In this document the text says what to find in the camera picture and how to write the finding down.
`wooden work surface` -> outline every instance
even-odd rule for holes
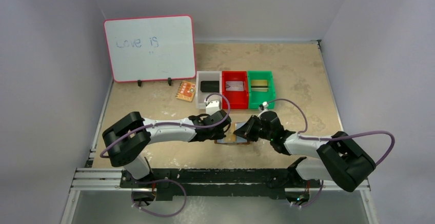
[[[320,52],[315,44],[196,44],[197,70],[272,71],[276,97],[297,103],[308,118],[307,135],[330,135],[340,130]],[[198,115],[195,103],[176,99],[180,80],[172,86],[163,82],[114,83],[101,132],[132,111],[142,117],[171,120]],[[284,128],[298,131],[304,120],[291,104],[279,101],[274,111]],[[247,121],[258,110],[231,110],[233,122]],[[105,147],[98,136],[94,168],[111,168],[100,158]],[[169,141],[147,146],[143,152],[152,168],[286,168],[297,156],[275,152],[268,141],[250,145],[218,145],[212,141]]]

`gray wall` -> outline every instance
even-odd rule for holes
[[[0,0],[0,216],[59,223],[110,80],[96,0]]]
[[[344,128],[386,129],[369,177],[382,223],[435,223],[435,0],[345,0],[324,41]],[[375,158],[388,138],[361,138]]]
[[[98,0],[107,18],[190,14],[197,40],[322,38],[344,0]]]

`green bin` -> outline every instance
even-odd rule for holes
[[[252,91],[251,81],[254,79],[267,80],[267,92]],[[248,71],[249,109],[258,109],[264,101],[271,101],[276,98],[273,75],[271,71]],[[268,109],[273,109],[275,103],[269,104]]]

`robotic arm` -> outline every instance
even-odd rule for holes
[[[223,120],[226,115],[220,109],[218,100],[207,105],[205,114],[180,120],[152,120],[142,118],[139,112],[131,112],[103,132],[106,149],[101,155],[107,151],[113,167],[124,167],[134,179],[146,181],[151,168],[140,153],[147,145],[173,140],[194,142],[222,139],[225,137],[224,128],[231,124],[230,117]],[[133,136],[125,136],[133,130],[138,131]]]
[[[343,190],[352,192],[376,168],[372,158],[353,139],[302,140],[296,132],[285,130],[273,111],[251,116],[234,134],[250,141],[269,140],[278,153],[304,155],[288,168],[294,180],[333,180]],[[337,132],[325,138],[343,136],[347,134]]]

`purple cable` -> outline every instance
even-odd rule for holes
[[[301,107],[299,107],[295,102],[293,102],[293,101],[291,101],[291,100],[288,100],[288,99],[286,99],[286,98],[276,98],[276,99],[274,99],[274,100],[271,100],[271,101],[267,102],[267,104],[273,103],[273,102],[275,102],[275,101],[287,101],[287,102],[291,103],[292,105],[294,105],[294,106],[299,110],[299,112],[302,114],[302,116],[303,116],[303,118],[304,118],[304,122],[305,122],[305,129],[299,131],[299,132],[298,132],[298,135],[299,135],[300,133],[305,133],[305,132],[308,130],[308,120],[307,120],[307,117],[305,116],[305,113],[302,111]]]
[[[317,193],[315,194],[313,199],[311,201],[309,201],[308,203],[306,203],[304,205],[299,205],[299,206],[301,208],[304,208],[304,207],[308,207],[308,206],[312,205],[312,203],[319,197],[320,193],[322,192],[322,189],[323,189],[323,180],[320,181],[319,191],[317,191]]]
[[[391,143],[390,146],[388,147],[387,151],[384,153],[384,155],[376,162],[376,166],[378,166],[379,164],[381,164],[381,162],[383,162],[385,160],[385,158],[390,154],[391,150],[394,147],[394,144],[396,143],[396,139],[394,138],[394,135],[388,131],[383,131],[383,130],[376,130],[376,131],[370,131],[370,132],[365,132],[365,133],[357,133],[357,134],[353,134],[353,135],[348,135],[348,136],[343,136],[343,137],[338,137],[338,138],[319,138],[319,137],[303,137],[300,136],[300,133],[305,133],[308,130],[308,121],[307,121],[307,117],[305,116],[304,112],[302,111],[302,109],[295,104],[294,102],[285,99],[285,98],[277,98],[274,100],[271,100],[269,103],[275,102],[275,101],[279,101],[279,100],[283,100],[283,101],[287,101],[289,103],[291,103],[292,105],[294,105],[302,114],[302,116],[304,117],[304,121],[305,121],[305,129],[301,130],[297,133],[297,135],[299,136],[299,138],[303,139],[303,140],[321,140],[321,141],[339,141],[339,140],[344,140],[344,139],[352,139],[352,138],[358,138],[358,137],[363,137],[363,136],[367,136],[367,135],[375,135],[375,134],[386,134],[388,136],[390,136],[391,138]]]
[[[228,116],[229,116],[229,114],[230,114],[230,111],[231,111],[231,109],[230,109],[230,102],[228,101],[228,99],[227,99],[224,95],[222,95],[222,94],[220,94],[220,93],[211,93],[211,94],[209,94],[209,95],[205,98],[205,100],[208,100],[208,98],[209,98],[210,96],[213,96],[213,95],[221,96],[221,97],[225,100],[225,102],[227,102],[227,105],[228,105],[228,111],[227,111],[227,114],[224,116],[224,118],[223,118],[222,120],[220,120],[219,122],[217,122],[217,123],[215,123],[215,124],[207,125],[207,126],[195,126],[195,125],[190,125],[190,124],[181,124],[181,126],[183,126],[183,127],[188,127],[188,128],[199,128],[199,129],[204,129],[204,128],[213,128],[213,127],[216,127],[217,125],[223,123],[223,122],[228,118]],[[164,122],[161,122],[161,123],[156,123],[154,126],[162,126],[162,125],[175,125],[175,126],[180,126],[180,123],[174,123],[174,122],[170,122],[170,121],[164,121]],[[112,149],[112,148],[113,148],[115,145],[117,145],[119,142],[121,142],[122,140],[124,140],[126,137],[130,136],[130,135],[133,134],[133,133],[137,133],[137,132],[142,131],[142,130],[144,130],[144,129],[151,128],[152,126],[153,126],[153,124],[144,125],[144,126],[141,126],[141,127],[139,127],[139,128],[136,128],[136,129],[131,130],[130,132],[124,134],[124,135],[121,136],[119,139],[117,139],[117,140],[115,140],[113,143],[111,143],[108,147],[106,147],[106,148],[105,148],[105,149],[100,153],[100,157],[101,157],[101,158],[109,158],[109,156],[105,156],[104,154],[105,154],[107,151],[109,151],[110,149]]]
[[[141,211],[143,211],[143,212],[146,212],[146,213],[148,213],[148,214],[151,214],[151,215],[154,215],[154,216],[157,216],[157,217],[172,217],[172,216],[174,216],[174,215],[178,215],[178,214],[179,214],[179,213],[184,209],[184,207],[186,206],[186,202],[187,202],[187,193],[186,193],[186,190],[184,189],[184,187],[183,187],[180,183],[178,183],[178,182],[176,182],[175,180],[172,180],[172,179],[158,179],[158,180],[153,180],[153,181],[149,181],[149,182],[141,182],[141,181],[137,181],[137,180],[135,180],[135,183],[136,183],[136,184],[144,184],[144,185],[153,184],[153,183],[159,183],[159,182],[170,182],[170,183],[174,183],[174,184],[176,184],[177,186],[179,186],[180,189],[183,191],[183,194],[184,194],[184,202],[183,202],[183,205],[181,206],[181,208],[180,208],[179,210],[175,211],[175,212],[172,213],[172,214],[168,214],[168,215],[166,215],[166,214],[159,214],[159,213],[155,213],[155,212],[149,211],[149,210],[147,210],[147,209],[144,209],[144,208],[138,206],[138,205],[134,202],[133,192],[131,192],[131,201],[133,202],[133,206],[136,207],[136,208],[138,208],[139,210],[141,210]]]
[[[391,150],[393,149],[394,144],[396,143],[396,139],[394,138],[394,135],[388,131],[376,130],[376,131],[370,131],[370,132],[365,132],[365,133],[357,133],[357,134],[353,134],[353,135],[349,135],[349,136],[342,136],[342,137],[338,137],[338,138],[312,138],[312,137],[310,138],[310,137],[302,137],[302,136],[299,136],[299,138],[301,138],[303,140],[339,141],[339,140],[344,140],[344,139],[358,138],[358,137],[363,137],[363,136],[367,136],[367,135],[375,135],[375,134],[386,134],[386,135],[390,136],[390,138],[391,138],[391,143],[390,143],[390,146],[388,147],[387,151],[375,163],[376,166],[378,166],[379,164],[381,164],[381,162],[383,162],[385,160],[385,158],[387,158],[387,156],[390,154]]]

